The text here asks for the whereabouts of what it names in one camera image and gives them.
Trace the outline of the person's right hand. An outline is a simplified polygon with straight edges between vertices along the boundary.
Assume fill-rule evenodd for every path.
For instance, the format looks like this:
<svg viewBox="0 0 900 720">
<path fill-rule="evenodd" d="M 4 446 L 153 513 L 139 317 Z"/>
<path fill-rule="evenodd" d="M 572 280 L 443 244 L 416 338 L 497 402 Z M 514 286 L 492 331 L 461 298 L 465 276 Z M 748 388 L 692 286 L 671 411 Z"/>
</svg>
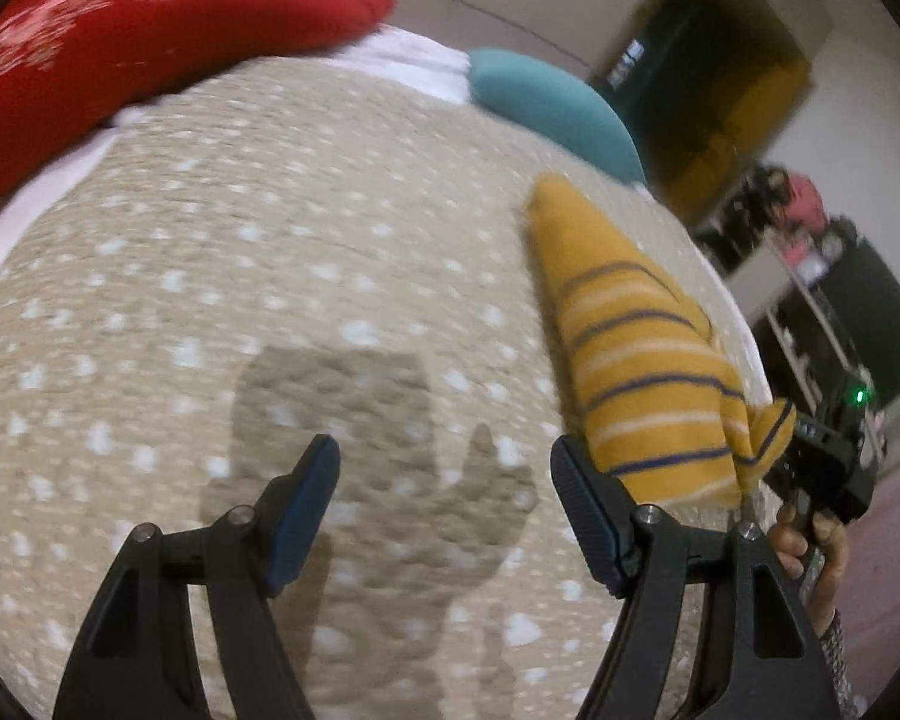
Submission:
<svg viewBox="0 0 900 720">
<path fill-rule="evenodd" d="M 823 637 L 836 619 L 850 544 L 844 524 L 834 515 L 818 512 L 809 523 L 811 536 L 806 536 L 797 523 L 797 509 L 785 504 L 769 530 L 769 543 L 788 577 L 805 584 L 803 606 L 814 632 Z"/>
</svg>

